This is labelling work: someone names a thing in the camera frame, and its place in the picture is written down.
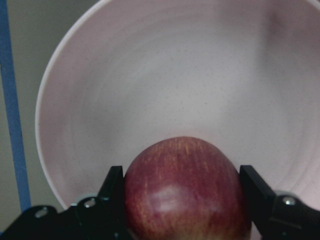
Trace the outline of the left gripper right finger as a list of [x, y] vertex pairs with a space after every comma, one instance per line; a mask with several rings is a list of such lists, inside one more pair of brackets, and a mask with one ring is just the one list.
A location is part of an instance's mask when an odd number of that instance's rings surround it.
[[267, 235], [276, 193], [251, 165], [241, 165], [240, 182], [252, 222], [261, 235]]

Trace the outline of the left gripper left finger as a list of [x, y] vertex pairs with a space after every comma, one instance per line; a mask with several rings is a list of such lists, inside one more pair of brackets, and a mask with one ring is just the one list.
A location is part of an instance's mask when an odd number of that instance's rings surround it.
[[124, 220], [125, 197], [124, 175], [122, 166], [112, 166], [97, 194], [112, 218]]

